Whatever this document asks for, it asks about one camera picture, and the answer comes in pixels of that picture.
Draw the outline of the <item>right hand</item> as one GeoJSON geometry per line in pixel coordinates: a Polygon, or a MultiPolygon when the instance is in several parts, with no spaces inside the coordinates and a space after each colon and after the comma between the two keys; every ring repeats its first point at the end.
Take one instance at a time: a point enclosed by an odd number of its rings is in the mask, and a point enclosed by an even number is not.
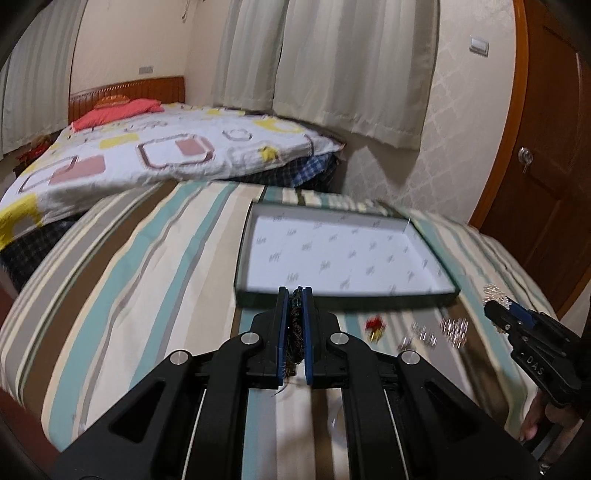
{"type": "Polygon", "coordinates": [[[568,445],[578,433],[583,421],[570,408],[559,409],[554,406],[549,397],[538,391],[521,425],[518,440],[520,442],[532,440],[543,418],[562,427],[556,443],[568,445]]]}

